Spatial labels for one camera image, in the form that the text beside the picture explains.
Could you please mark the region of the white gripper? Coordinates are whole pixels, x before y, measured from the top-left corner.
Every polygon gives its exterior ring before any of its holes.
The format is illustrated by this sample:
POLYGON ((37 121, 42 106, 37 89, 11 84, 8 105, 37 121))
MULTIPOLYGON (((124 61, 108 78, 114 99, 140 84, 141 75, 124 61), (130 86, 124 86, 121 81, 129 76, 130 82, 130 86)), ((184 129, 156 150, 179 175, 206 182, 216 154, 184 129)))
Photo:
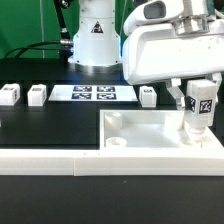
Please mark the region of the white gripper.
POLYGON ((224 19, 209 19, 206 0, 146 0, 124 23, 123 73, 131 84, 166 80, 178 110, 181 79, 212 74, 216 91, 224 71, 224 19))

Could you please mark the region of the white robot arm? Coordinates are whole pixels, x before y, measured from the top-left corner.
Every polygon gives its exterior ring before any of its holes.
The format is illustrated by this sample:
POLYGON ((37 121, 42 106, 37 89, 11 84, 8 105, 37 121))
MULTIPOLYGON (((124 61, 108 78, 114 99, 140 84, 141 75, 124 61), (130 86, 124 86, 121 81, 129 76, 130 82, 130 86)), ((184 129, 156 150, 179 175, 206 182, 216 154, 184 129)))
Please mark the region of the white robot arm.
POLYGON ((211 17, 206 0, 134 0, 120 41, 114 0, 80 0, 71 65, 88 73, 121 64, 131 85, 165 81, 179 102, 184 78, 220 85, 224 72, 224 18, 211 17))

